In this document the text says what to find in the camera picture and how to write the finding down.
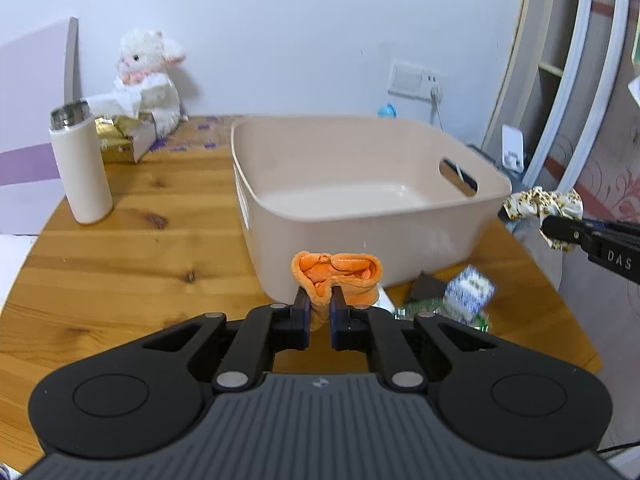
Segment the green snack bag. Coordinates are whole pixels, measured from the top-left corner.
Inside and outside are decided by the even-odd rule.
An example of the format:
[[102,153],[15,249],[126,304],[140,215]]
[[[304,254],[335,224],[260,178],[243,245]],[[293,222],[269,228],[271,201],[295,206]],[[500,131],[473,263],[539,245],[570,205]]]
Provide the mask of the green snack bag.
[[393,316],[396,320],[412,321],[419,313],[441,315],[444,318],[475,328],[480,332],[488,333],[490,330],[488,315],[483,311],[469,313],[448,304],[443,299],[437,298],[410,301],[408,304],[396,307]]

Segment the yellow floral scrunchie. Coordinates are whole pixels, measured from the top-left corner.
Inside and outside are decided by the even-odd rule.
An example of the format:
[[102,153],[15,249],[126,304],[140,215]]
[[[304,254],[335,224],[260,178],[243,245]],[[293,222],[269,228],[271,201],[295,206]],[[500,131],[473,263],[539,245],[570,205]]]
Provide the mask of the yellow floral scrunchie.
[[571,252],[575,248],[575,244],[548,237],[542,232],[542,222],[547,217],[582,220],[584,205],[582,198],[575,190],[562,193],[546,191],[541,186],[535,186],[529,190],[510,195],[503,202],[500,212],[510,221],[538,218],[539,233],[548,246],[561,252]]

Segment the orange sock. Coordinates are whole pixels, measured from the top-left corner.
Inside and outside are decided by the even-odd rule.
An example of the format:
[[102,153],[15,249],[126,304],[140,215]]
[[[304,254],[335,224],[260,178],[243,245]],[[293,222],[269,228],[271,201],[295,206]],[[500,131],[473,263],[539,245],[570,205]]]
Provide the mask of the orange sock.
[[329,322],[334,287],[341,289],[349,306],[372,306],[378,300],[384,268],[378,257],[369,254],[299,252],[292,259],[291,272],[309,297],[310,329],[314,332]]

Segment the black small box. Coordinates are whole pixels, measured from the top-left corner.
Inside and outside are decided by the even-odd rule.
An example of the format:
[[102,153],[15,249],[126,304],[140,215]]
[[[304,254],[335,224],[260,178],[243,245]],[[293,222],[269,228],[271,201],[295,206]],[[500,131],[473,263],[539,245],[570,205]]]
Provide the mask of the black small box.
[[407,301],[441,300],[444,298],[446,287],[446,282],[434,278],[431,274],[421,272],[411,284]]

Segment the blue white tissue pack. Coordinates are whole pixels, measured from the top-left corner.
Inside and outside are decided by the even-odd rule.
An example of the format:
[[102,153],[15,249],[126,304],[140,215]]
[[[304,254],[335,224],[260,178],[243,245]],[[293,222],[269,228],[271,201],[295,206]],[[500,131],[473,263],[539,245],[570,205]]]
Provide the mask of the blue white tissue pack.
[[489,278],[474,266],[466,266],[446,285],[444,300],[458,318],[469,323],[482,313],[495,292],[496,286]]

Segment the white phone stand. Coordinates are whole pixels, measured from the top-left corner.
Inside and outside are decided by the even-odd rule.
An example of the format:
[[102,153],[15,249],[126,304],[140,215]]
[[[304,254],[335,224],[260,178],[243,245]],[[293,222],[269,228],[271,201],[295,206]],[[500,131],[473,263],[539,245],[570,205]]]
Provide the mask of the white phone stand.
[[524,136],[508,125],[501,128],[501,163],[504,169],[521,174],[524,171]]

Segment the beige plastic storage basket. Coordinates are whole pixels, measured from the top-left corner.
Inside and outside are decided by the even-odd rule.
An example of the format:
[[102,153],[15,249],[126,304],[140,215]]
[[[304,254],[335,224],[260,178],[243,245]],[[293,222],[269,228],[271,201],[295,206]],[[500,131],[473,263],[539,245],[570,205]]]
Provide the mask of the beige plastic storage basket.
[[303,250],[374,255],[386,286],[453,266],[512,191],[481,154],[409,119],[249,117],[230,146],[250,260],[281,302],[296,293]]

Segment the blue bird figurine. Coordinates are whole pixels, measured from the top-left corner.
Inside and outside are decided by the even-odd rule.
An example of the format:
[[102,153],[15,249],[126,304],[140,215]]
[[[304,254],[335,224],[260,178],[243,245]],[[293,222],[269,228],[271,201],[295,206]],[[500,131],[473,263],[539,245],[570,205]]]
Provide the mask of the blue bird figurine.
[[396,118],[397,117],[397,112],[395,110],[395,107],[393,107],[392,104],[386,104],[385,106],[382,106],[379,110],[378,110],[378,117],[382,117],[382,118]]

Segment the gold tissue box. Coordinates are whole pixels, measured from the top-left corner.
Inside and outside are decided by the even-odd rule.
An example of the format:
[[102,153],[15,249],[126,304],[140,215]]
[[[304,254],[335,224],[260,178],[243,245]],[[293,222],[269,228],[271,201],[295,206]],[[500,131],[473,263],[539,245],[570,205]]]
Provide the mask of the gold tissue box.
[[136,164],[156,141],[156,125],[150,113],[141,110],[141,93],[114,90],[88,96],[107,164]]

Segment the cream thermos bottle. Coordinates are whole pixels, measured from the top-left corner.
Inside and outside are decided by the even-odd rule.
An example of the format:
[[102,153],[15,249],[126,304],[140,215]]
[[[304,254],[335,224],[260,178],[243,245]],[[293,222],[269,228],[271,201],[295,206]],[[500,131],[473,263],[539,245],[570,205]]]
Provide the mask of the cream thermos bottle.
[[89,104],[80,100],[52,110],[50,139],[75,220],[80,224],[99,222],[112,211],[114,203]]

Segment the white plush lamb toy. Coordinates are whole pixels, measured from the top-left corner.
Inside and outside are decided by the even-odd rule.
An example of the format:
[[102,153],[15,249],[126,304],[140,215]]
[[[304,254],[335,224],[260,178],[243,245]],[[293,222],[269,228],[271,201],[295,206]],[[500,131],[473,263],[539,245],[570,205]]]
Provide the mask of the white plush lamb toy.
[[185,58],[183,48],[159,30],[130,30],[120,40],[115,86],[140,94],[138,110],[153,116],[158,140],[180,122],[180,96],[169,70]]

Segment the lilac headboard panel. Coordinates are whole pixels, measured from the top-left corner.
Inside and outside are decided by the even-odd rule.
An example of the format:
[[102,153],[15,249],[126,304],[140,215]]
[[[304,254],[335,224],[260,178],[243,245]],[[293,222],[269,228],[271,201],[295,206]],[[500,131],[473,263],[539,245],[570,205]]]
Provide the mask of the lilac headboard panel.
[[74,99],[77,34],[64,18],[1,46],[3,234],[39,234],[64,197],[50,113]]

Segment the white door frame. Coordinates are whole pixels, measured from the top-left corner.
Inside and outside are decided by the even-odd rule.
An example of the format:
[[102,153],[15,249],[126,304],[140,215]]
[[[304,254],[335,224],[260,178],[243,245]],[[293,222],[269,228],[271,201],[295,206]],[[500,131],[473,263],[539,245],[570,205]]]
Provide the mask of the white door frame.
[[520,120],[526,188],[577,183],[613,94],[630,17],[631,0],[544,0]]

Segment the white wall switch socket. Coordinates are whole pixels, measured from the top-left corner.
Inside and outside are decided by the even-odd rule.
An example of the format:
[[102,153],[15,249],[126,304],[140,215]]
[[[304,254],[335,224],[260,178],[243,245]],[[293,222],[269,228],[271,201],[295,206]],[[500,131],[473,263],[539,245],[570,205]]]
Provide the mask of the white wall switch socket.
[[446,76],[438,70],[394,61],[390,68],[387,92],[410,100],[440,102],[444,97],[446,80]]

